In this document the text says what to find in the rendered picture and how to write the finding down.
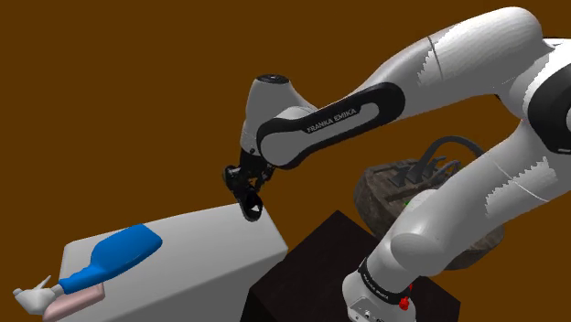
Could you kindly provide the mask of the white boxy furniture piece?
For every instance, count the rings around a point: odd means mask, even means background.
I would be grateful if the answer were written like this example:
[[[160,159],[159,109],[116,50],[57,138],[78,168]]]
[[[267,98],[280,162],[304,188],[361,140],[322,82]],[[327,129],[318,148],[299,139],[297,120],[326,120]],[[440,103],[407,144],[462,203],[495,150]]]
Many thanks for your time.
[[[287,254],[267,212],[250,222],[236,204],[147,226],[162,246],[59,322],[240,322],[250,287]]]

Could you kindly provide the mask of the dark robot stand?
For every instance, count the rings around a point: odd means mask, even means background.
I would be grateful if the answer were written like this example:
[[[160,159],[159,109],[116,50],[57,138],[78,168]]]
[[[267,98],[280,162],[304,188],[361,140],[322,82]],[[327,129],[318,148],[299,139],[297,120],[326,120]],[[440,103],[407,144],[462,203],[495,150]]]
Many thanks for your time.
[[[341,286],[364,269],[379,241],[336,211],[249,290],[240,322],[351,322]],[[371,280],[358,281],[398,313],[416,322],[458,322],[460,301],[427,277],[389,293]]]

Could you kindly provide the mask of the stone basin with black faucet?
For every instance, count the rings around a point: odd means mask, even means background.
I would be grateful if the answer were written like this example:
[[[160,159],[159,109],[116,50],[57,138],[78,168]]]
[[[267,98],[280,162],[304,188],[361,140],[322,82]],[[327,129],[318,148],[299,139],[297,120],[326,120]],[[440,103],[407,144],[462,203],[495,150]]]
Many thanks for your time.
[[[353,201],[361,219],[377,239],[384,237],[411,200],[440,188],[462,168],[458,160],[437,165],[446,161],[444,156],[435,155],[445,143],[463,145],[475,157],[483,154],[468,138],[449,135],[436,139],[419,159],[403,159],[364,170],[354,189]]]

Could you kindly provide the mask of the blue spray bottle white nozzle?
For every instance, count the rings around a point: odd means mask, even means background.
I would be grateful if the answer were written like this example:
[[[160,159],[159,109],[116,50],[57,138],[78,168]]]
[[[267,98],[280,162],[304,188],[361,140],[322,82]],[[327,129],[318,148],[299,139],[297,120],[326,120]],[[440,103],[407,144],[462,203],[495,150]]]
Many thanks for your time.
[[[92,249],[89,264],[78,272],[46,287],[51,278],[49,275],[31,289],[15,289],[13,295],[27,313],[43,315],[59,297],[77,293],[127,272],[156,252],[162,244],[163,240],[158,234],[145,224],[136,224],[99,241]]]

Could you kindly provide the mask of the pink bar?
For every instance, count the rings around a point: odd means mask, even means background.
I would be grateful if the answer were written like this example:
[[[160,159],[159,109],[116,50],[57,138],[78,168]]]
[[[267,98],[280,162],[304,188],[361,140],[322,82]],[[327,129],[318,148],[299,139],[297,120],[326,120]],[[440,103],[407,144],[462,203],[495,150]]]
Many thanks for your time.
[[[64,317],[102,301],[104,298],[103,284],[97,284],[70,295],[59,296],[45,310],[42,322],[58,322]]]

